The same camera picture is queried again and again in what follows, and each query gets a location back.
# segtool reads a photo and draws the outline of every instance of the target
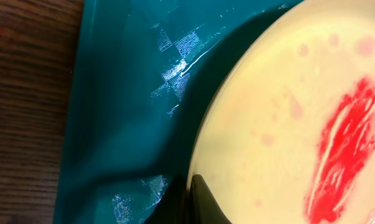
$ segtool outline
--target black object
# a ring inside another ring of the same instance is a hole
[[[174,178],[145,223],[231,224],[199,174],[193,176],[189,194],[186,180],[182,176]]]

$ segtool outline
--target wood grain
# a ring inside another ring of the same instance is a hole
[[[0,0],[0,224],[52,223],[83,0]]]

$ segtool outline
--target teal bag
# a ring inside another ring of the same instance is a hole
[[[86,0],[54,224],[143,223],[286,0]]]

